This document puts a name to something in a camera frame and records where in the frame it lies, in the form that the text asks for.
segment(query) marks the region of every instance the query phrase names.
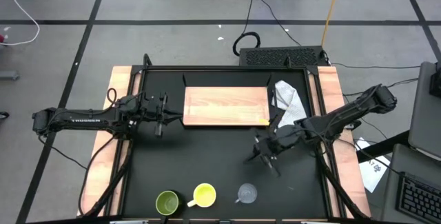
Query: white cable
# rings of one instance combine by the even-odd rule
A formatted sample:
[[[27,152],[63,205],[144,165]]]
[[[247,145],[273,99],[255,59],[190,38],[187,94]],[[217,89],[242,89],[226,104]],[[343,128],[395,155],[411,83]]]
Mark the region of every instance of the white cable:
[[[32,38],[29,41],[22,41],[22,42],[18,42],[18,43],[1,43],[0,42],[0,45],[22,45],[22,44],[31,43],[31,42],[35,41],[35,39],[38,37],[38,35],[40,33],[39,24],[20,6],[20,4],[17,2],[17,0],[14,0],[14,2],[20,8],[20,10],[23,11],[23,13],[25,13],[35,23],[35,25],[37,25],[37,33],[35,34],[34,38]]]

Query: yellow cable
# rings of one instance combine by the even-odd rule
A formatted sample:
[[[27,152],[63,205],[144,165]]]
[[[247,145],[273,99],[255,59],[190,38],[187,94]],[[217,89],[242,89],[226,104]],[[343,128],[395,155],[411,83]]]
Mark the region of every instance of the yellow cable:
[[[326,32],[328,31],[328,24],[329,24],[329,20],[331,18],[331,15],[332,15],[332,10],[334,9],[335,2],[336,2],[336,0],[332,0],[331,8],[329,9],[328,17],[326,18],[325,31],[323,31],[323,36],[322,36],[322,47],[325,44]]]

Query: white cloth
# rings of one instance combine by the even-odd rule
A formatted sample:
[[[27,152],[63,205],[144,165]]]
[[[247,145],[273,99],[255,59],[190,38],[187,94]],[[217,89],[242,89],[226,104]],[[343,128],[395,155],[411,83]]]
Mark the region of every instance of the white cloth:
[[[277,107],[285,110],[278,127],[293,125],[294,121],[306,118],[305,109],[297,90],[283,80],[276,83]]]

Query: cable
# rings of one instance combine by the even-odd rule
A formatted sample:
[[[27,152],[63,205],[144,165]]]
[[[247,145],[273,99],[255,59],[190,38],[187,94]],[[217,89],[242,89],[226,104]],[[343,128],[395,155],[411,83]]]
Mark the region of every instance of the cable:
[[[248,14],[247,14],[247,20],[245,21],[245,28],[243,29],[242,34],[244,34],[245,31],[247,30],[248,21],[249,21],[249,13],[251,12],[251,7],[252,7],[252,5],[253,5],[253,0],[251,0],[251,1],[249,2],[249,8],[248,8]]]
[[[347,98],[347,96],[344,95],[343,97],[346,98],[346,101],[347,101],[347,102],[349,102],[349,99]],[[367,125],[370,125],[371,127],[377,129],[377,131],[379,131],[379,133],[381,133],[381,135],[383,135],[383,137],[384,137],[385,140],[387,139],[386,134],[384,134],[384,132],[382,132],[382,131],[380,130],[380,128],[377,128],[374,124],[369,123],[369,122],[366,121],[363,117],[361,117],[361,119],[362,119],[362,121],[364,121]]]
[[[332,10],[334,10],[335,2],[336,2],[336,0],[332,0],[331,7],[330,7],[329,12],[328,12],[328,17],[326,18],[325,30],[323,30],[323,36],[322,36],[322,47],[325,45],[325,39],[326,39],[326,33],[328,31],[329,20],[330,20],[331,15],[332,15]]]
[[[84,165],[81,165],[78,161],[76,161],[76,160],[74,160],[73,158],[69,157],[68,155],[62,153],[60,150],[56,149],[55,147],[53,147],[53,146],[51,146],[51,145],[48,145],[45,141],[43,141],[43,140],[41,139],[41,135],[39,135],[39,141],[42,142],[42,144],[43,144],[44,146],[50,147],[51,149],[53,149],[53,150],[57,151],[59,154],[61,154],[61,156],[63,156],[63,157],[65,157],[65,158],[69,159],[70,161],[73,161],[74,163],[76,163],[77,165],[79,165],[79,167],[83,168],[84,170],[87,169],[86,167],[84,167]]]
[[[418,78],[406,79],[406,80],[398,81],[398,82],[392,83],[391,85],[388,85],[386,87],[392,88],[392,87],[397,86],[397,85],[406,84],[406,83],[412,83],[412,82],[415,82],[415,81],[418,81]],[[355,93],[351,93],[351,94],[343,94],[343,96],[355,96],[355,95],[362,94],[362,93],[363,92],[355,92]]]
[[[106,187],[103,194],[95,202],[95,204],[92,206],[92,208],[83,215],[83,217],[97,217],[99,215],[100,211],[105,206],[105,204],[109,201],[109,198],[113,195],[113,192],[114,192],[115,188],[118,186],[119,181],[123,178],[123,176],[129,170],[129,164],[130,164],[130,161],[132,160],[132,150],[133,150],[132,147],[133,147],[133,140],[130,139],[123,164],[120,166],[118,172],[114,175],[112,180],[109,182],[109,185]]]
[[[365,100],[361,103],[358,104],[353,104],[352,103],[352,107],[350,107],[349,109],[342,111],[340,114],[335,115],[328,123],[328,125],[325,128],[325,131],[323,132],[324,134],[326,134],[326,132],[328,131],[328,129],[331,127],[331,125],[333,124],[333,121],[335,119],[337,119],[341,114],[345,114],[348,111],[352,111],[354,108],[358,108],[359,105],[364,104],[366,101],[369,100],[369,98],[375,93],[375,91],[380,87],[380,85],[376,85],[375,87],[369,88],[368,90],[371,90],[370,92],[367,93]]]
[[[413,66],[399,66],[399,67],[389,67],[389,66],[352,66],[352,65],[344,65],[342,63],[332,63],[333,65],[341,65],[346,68],[353,69],[370,69],[370,68],[380,68],[380,69],[411,69],[411,68],[420,68],[421,65],[413,65]]]
[[[40,33],[39,24],[20,6],[20,4],[17,2],[17,0],[14,0],[14,2],[20,8],[20,10],[23,11],[23,13],[25,13],[29,17],[29,19],[31,19],[35,23],[35,25],[37,26],[37,33],[35,34],[34,38],[32,38],[29,41],[22,41],[22,42],[17,42],[17,43],[1,43],[0,42],[0,45],[22,45],[22,44],[31,43],[38,37],[38,35]]]
[[[81,208],[81,199],[83,198],[83,191],[84,191],[84,187],[85,187],[85,183],[88,180],[88,174],[89,174],[89,170],[90,170],[90,166],[92,165],[92,162],[94,161],[94,159],[96,158],[96,156],[107,146],[110,144],[111,141],[113,141],[113,139],[115,138],[115,136],[112,136],[112,138],[110,138],[106,143],[104,143],[103,146],[101,146],[96,152],[95,154],[92,156],[92,158],[89,161],[88,167],[85,169],[85,175],[84,175],[84,179],[83,179],[83,184],[81,186],[81,190],[80,190],[80,197],[78,199],[78,211],[80,212],[80,215],[83,216],[83,209]]]
[[[282,28],[282,30],[283,30],[283,32],[285,32],[285,34],[287,34],[287,36],[292,40],[292,41],[294,41],[295,43],[297,43],[297,45],[298,46],[302,46],[299,42],[297,42],[286,30],[285,30],[285,28],[282,26],[282,24],[280,23],[280,21],[276,18],[276,15],[274,14],[274,12],[273,12],[273,10],[271,9],[271,6],[267,3],[267,2],[265,2],[265,1],[263,1],[263,0],[261,0],[268,8],[269,8],[269,11],[271,12],[271,15],[273,16],[273,18],[274,18],[274,20],[276,20],[276,22],[278,23],[278,25]]]
[[[320,140],[323,142],[324,147],[325,147],[325,152],[323,152],[319,157],[319,161],[322,164],[322,166],[324,167],[324,173],[326,175],[326,177],[329,179],[329,181],[331,182],[331,184],[334,186],[334,188],[336,189],[336,192],[340,192],[341,195],[341,199],[343,200],[343,203],[347,206],[348,210],[352,213],[352,215],[354,216],[354,218],[369,218],[368,216],[366,216],[363,212],[361,212],[361,210],[358,208],[358,206],[352,201],[352,199],[349,197],[349,195],[346,193],[345,189],[341,186],[341,184],[338,182],[338,180],[336,179],[336,176],[332,174],[331,169],[329,168],[329,166],[326,164],[325,159],[323,158],[323,154],[324,153],[329,153],[329,151],[331,150],[331,148],[328,146],[327,144],[327,140],[325,137],[323,137],[321,134],[319,134],[317,131],[315,130],[311,130],[308,128],[303,128],[302,130],[304,131],[309,131],[309,132],[313,132],[315,135],[317,135]]]
[[[368,158],[370,158],[371,160],[375,160],[375,161],[377,161],[377,162],[379,162],[379,163],[381,163],[381,164],[383,164],[387,169],[389,169],[389,170],[391,170],[392,172],[394,172],[395,174],[397,174],[398,176],[402,176],[402,177],[404,177],[405,179],[407,179],[407,180],[410,180],[410,181],[415,181],[415,179],[412,179],[412,178],[409,178],[408,176],[405,176],[405,175],[403,175],[403,173],[399,173],[399,172],[397,172],[396,170],[394,170],[394,169],[392,169],[392,167],[390,167],[390,166],[388,166],[386,163],[384,163],[383,161],[381,161],[381,160],[379,160],[379,159],[377,159],[377,158],[374,158],[372,155],[370,155],[370,154],[368,154],[367,152],[365,152],[365,151],[363,151],[363,149],[357,144],[357,143],[351,143],[351,142],[348,142],[348,141],[345,141],[345,140],[342,140],[342,139],[340,139],[340,138],[337,138],[339,141],[343,141],[343,142],[345,142],[345,143],[347,143],[347,144],[350,144],[351,146],[353,146],[354,148],[358,148],[358,151],[359,152],[361,152],[361,153],[363,153],[365,156],[367,156]]]
[[[113,92],[113,93],[114,93],[114,98],[113,98],[113,99],[110,98],[110,92]],[[46,131],[43,135],[47,135],[47,134],[49,133],[49,132],[48,132],[48,128],[50,127],[50,124],[52,124],[52,122],[55,120],[55,117],[57,117],[57,116],[60,115],[60,114],[64,114],[64,113],[73,113],[73,114],[85,114],[85,115],[91,115],[91,116],[93,116],[93,115],[104,114],[104,113],[108,112],[109,110],[112,109],[112,107],[113,107],[113,106],[115,105],[115,103],[116,103],[116,99],[117,99],[117,93],[116,93],[116,90],[115,90],[114,88],[109,88],[109,90],[107,90],[106,97],[107,97],[108,101],[110,102],[109,107],[107,107],[106,109],[101,110],[101,111],[99,111],[99,112],[95,112],[95,113],[91,113],[91,112],[80,112],[80,111],[73,111],[73,110],[64,110],[64,111],[57,112],[56,114],[54,114],[54,115],[51,117],[51,119],[48,121],[48,124],[47,124],[42,130],[39,130],[39,132]]]

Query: black keyboard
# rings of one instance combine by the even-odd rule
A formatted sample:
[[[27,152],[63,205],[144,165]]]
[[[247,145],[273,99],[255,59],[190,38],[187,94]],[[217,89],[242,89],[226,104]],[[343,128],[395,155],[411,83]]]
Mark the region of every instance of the black keyboard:
[[[441,223],[441,187],[407,172],[398,182],[396,209],[425,223]]]

